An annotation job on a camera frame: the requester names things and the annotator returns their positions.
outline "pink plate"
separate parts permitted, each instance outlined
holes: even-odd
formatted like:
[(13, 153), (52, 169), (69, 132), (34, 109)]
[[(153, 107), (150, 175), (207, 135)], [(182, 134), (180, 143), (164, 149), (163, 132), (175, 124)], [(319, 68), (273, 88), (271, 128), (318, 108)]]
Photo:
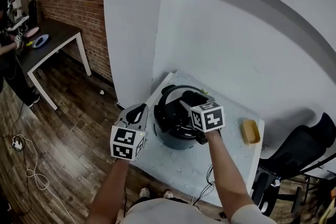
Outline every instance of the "pink plate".
[(39, 27), (34, 27), (33, 29), (29, 30), (27, 33), (25, 33), (26, 38), (32, 37), (34, 34), (36, 34), (39, 31)]

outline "black table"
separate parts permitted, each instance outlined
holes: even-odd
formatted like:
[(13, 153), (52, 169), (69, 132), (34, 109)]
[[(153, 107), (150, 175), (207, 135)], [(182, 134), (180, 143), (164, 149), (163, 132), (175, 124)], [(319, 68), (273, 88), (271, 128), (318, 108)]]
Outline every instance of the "black table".
[(91, 75), (91, 70), (86, 58), (79, 28), (53, 19), (47, 19), (41, 22), (38, 27), (40, 28), (39, 32), (34, 35), (31, 40), (34, 40), (41, 35), (48, 34), (49, 39), (47, 43), (37, 49), (33, 49), (31, 46), (26, 47), (22, 51), (17, 51), (16, 55), (24, 74), (30, 77), (40, 94), (46, 99), (52, 108), (56, 110), (57, 106), (39, 84), (33, 72), (50, 56), (57, 53), (58, 50), (74, 39), (77, 41), (79, 53), (88, 76)]

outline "shoe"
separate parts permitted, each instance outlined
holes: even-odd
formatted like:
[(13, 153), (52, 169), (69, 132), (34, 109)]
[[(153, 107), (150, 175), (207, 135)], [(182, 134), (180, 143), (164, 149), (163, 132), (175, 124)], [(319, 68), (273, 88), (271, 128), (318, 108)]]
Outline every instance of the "shoe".
[(167, 189), (163, 194), (163, 198), (165, 199), (174, 198), (173, 192), (170, 189)]
[(139, 198), (146, 197), (151, 198), (151, 193), (148, 188), (142, 188), (139, 193)]
[(39, 94), (36, 94), (35, 95), (35, 98), (34, 98), (34, 101), (32, 102), (31, 105), (29, 105), (29, 107), (31, 108), (34, 104), (36, 104), (38, 101), (40, 101), (40, 95)]

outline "blue plate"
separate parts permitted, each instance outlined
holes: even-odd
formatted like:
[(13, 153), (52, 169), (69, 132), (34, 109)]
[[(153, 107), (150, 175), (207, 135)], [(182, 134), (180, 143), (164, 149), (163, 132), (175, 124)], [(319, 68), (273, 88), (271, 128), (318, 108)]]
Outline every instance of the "blue plate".
[(42, 35), (35, 39), (34, 43), (32, 44), (32, 48), (37, 49), (42, 47), (48, 40), (49, 35)]

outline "table leg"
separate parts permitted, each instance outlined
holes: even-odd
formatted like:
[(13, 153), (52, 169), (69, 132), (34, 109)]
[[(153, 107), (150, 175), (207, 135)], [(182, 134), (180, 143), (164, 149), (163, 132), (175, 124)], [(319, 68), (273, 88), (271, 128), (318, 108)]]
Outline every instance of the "table leg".
[(82, 61), (83, 61), (84, 67), (85, 67), (86, 74), (88, 76), (90, 76), (91, 75), (91, 69), (90, 69), (90, 66), (89, 66), (88, 59), (86, 58), (86, 54), (85, 54), (85, 50), (84, 50), (84, 46), (83, 46), (83, 41), (82, 41), (82, 36), (81, 36), (80, 33), (76, 34), (76, 41), (77, 41), (80, 56), (82, 58)]
[(51, 105), (51, 107), (56, 110), (57, 106), (55, 103), (50, 99), (49, 95), (45, 92), (45, 90), (42, 88), (41, 84), (38, 83), (37, 79), (35, 78), (34, 74), (32, 71), (28, 72), (28, 76), (32, 80), (33, 84), (35, 85), (36, 89), (40, 92), (40, 94), (43, 96), (44, 99)]

